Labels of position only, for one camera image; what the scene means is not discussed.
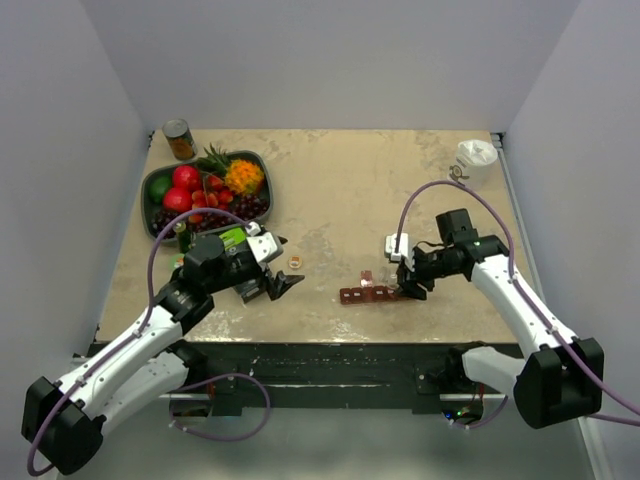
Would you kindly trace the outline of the clear gold bottle lid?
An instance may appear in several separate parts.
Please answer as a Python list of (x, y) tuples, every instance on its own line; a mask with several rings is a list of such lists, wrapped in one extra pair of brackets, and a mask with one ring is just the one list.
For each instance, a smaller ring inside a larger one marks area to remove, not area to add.
[(287, 265), (292, 270), (298, 270), (302, 267), (302, 258), (297, 255), (291, 256), (287, 261)]

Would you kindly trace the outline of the red weekly pill organizer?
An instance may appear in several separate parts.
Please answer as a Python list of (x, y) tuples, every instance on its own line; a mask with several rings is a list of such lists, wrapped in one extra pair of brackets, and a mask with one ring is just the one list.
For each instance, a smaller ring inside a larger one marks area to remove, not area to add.
[(339, 290), (340, 304), (349, 306), (399, 301), (397, 290), (391, 290), (381, 283), (380, 270), (362, 270), (358, 285)]

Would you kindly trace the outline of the small pill bottle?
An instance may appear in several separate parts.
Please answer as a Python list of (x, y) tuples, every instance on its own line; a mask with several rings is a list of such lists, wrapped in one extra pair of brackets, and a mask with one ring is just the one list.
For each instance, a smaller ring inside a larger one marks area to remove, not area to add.
[(399, 288), (398, 277), (394, 268), (382, 268), (380, 270), (380, 281), (391, 290), (397, 290)]

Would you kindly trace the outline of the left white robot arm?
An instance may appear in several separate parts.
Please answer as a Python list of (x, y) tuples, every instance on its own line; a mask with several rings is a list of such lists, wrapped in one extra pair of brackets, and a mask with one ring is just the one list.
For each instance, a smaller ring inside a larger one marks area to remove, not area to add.
[(272, 273), (285, 238), (256, 223), (239, 245), (210, 235), (195, 241), (182, 265), (150, 304), (98, 354), (57, 380), (35, 380), (27, 389), (21, 434), (30, 443), (27, 471), (38, 477), (55, 469), (70, 475), (97, 453), (122, 420), (161, 394), (200, 390), (207, 368), (189, 357), (184, 336), (214, 308), (214, 294), (257, 281), (273, 300), (302, 281)]

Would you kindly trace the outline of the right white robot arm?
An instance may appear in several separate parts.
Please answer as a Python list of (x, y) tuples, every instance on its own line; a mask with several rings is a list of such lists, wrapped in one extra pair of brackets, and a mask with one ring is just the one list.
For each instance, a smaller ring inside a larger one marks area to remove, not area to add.
[(453, 347), (439, 384), (459, 393), (488, 386), (512, 399), (534, 429), (599, 412), (599, 343), (579, 338), (554, 317), (511, 265), (507, 246), (495, 235), (480, 236), (467, 210), (440, 214), (436, 222), (443, 244), (430, 252), (410, 246), (405, 233), (386, 237), (385, 255), (398, 266), (398, 296), (424, 300), (436, 280), (462, 275), (496, 309), (522, 353), (514, 358), (483, 342)]

